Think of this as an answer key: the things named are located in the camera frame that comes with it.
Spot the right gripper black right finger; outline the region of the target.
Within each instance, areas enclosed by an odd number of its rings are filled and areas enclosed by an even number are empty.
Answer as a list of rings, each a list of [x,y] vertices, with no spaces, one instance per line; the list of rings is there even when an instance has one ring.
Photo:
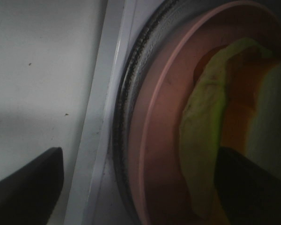
[[[281,180],[237,151],[219,148],[214,184],[232,225],[281,225]]]

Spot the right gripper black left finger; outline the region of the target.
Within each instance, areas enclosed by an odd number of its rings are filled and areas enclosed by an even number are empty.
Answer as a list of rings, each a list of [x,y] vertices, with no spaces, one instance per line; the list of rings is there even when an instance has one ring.
[[[47,224],[63,183],[63,152],[53,147],[0,181],[0,225]]]

